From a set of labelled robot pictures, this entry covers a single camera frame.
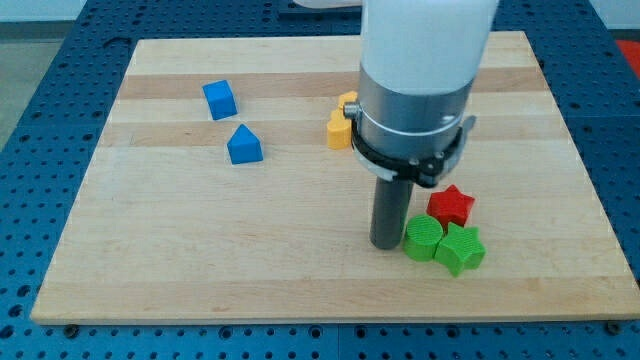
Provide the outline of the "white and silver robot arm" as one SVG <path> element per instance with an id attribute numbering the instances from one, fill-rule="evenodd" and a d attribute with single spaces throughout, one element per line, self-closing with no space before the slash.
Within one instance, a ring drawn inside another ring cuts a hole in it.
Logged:
<path id="1" fill-rule="evenodd" d="M 432 188 L 459 162 L 473 119 L 463 117 L 498 0 L 363 0 L 359 161 L 380 185 Z"/>

